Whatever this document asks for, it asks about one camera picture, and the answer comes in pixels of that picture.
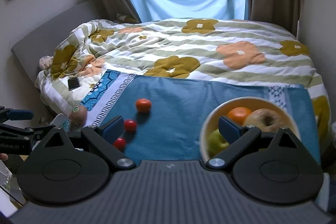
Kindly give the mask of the person's right hand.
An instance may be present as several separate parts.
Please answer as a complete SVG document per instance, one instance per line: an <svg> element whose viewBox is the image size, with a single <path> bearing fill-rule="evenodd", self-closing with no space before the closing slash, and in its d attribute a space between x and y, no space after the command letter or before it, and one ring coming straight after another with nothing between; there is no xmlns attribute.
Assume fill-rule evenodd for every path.
<svg viewBox="0 0 336 224"><path fill-rule="evenodd" d="M1 161L7 161L8 160L8 155L5 153L0 153L0 160Z"/></svg>

